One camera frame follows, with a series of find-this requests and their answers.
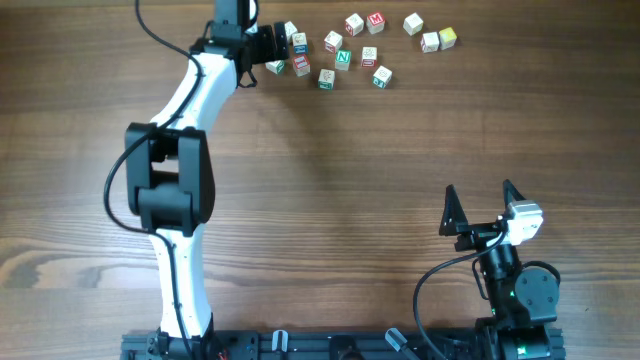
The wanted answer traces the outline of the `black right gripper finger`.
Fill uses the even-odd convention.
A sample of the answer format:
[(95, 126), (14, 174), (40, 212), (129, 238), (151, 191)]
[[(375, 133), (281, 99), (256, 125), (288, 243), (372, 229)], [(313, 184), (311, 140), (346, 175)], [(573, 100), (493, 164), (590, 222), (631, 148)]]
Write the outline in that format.
[(439, 227), (440, 236), (455, 236), (469, 231), (469, 223), (453, 184), (446, 187), (445, 203)]
[(503, 181), (503, 198), (504, 204), (509, 206), (514, 201), (524, 201), (525, 197), (517, 190), (514, 184), (509, 180)]

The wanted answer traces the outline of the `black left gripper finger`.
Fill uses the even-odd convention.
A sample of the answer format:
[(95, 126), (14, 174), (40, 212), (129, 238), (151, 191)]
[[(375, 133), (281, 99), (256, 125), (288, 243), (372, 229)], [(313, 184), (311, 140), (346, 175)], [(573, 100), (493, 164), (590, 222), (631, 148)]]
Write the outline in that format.
[(275, 60), (276, 45), (271, 25), (263, 25), (255, 34), (255, 63), (263, 64)]
[(274, 55), (276, 60), (287, 60), (289, 58), (289, 40), (287, 38), (286, 26), (284, 22), (274, 24)]

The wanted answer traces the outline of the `red letter I block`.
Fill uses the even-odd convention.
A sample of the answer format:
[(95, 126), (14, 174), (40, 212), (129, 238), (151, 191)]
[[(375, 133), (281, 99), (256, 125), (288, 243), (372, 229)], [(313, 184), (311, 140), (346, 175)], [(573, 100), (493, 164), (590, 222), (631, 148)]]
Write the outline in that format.
[(293, 69), (298, 77), (305, 76), (311, 72), (311, 65), (305, 54), (299, 54), (292, 59)]

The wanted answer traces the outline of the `red letter U block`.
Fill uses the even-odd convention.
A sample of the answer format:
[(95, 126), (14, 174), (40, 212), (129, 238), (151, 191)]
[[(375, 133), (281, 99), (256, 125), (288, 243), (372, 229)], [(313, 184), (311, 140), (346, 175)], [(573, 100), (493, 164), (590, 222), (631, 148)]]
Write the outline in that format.
[(361, 55), (362, 67), (375, 67), (377, 65), (377, 48), (363, 47)]

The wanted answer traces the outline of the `white green picture block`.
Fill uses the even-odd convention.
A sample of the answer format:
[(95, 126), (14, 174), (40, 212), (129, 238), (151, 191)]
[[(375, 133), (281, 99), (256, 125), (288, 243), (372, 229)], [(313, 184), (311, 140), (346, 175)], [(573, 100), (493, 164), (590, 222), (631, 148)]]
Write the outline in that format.
[(284, 60), (276, 60), (276, 61), (267, 62), (265, 64), (265, 67), (267, 70), (273, 72), (276, 75), (279, 75), (284, 71), (285, 65), (286, 65), (286, 62)]

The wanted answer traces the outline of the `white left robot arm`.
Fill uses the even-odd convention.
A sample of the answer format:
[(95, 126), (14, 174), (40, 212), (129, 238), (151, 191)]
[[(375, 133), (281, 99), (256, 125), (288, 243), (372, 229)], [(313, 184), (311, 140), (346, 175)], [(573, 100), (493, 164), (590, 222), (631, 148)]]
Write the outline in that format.
[(122, 339), (124, 359), (226, 359), (204, 287), (203, 233), (215, 203), (207, 144), (225, 101), (255, 64), (288, 56), (283, 23), (260, 26), (256, 1), (218, 1), (184, 55), (187, 73), (149, 123), (132, 123), (117, 160), (126, 168), (130, 211), (152, 242), (161, 280), (158, 330)]

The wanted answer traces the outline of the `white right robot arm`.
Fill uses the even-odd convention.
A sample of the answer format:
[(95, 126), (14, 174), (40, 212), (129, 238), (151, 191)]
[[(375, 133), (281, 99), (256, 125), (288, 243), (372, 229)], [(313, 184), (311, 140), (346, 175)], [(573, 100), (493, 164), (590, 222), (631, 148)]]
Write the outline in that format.
[[(454, 185), (445, 190), (439, 233), (456, 239), (458, 257), (427, 271), (417, 282), (412, 311), (417, 332), (405, 335), (391, 327), (382, 334), (336, 333), (319, 343), (317, 333), (272, 336), (271, 354), (279, 359), (292, 350), (311, 350), (330, 359), (563, 359), (566, 356), (557, 319), (561, 275), (543, 261), (522, 262), (517, 248), (531, 240), (543, 223), (540, 206), (526, 199), (510, 180), (502, 185), (504, 211), (495, 221), (468, 221)], [(419, 312), (423, 286), (438, 272), (468, 261), (481, 298), (491, 316), (471, 328), (427, 329)]]

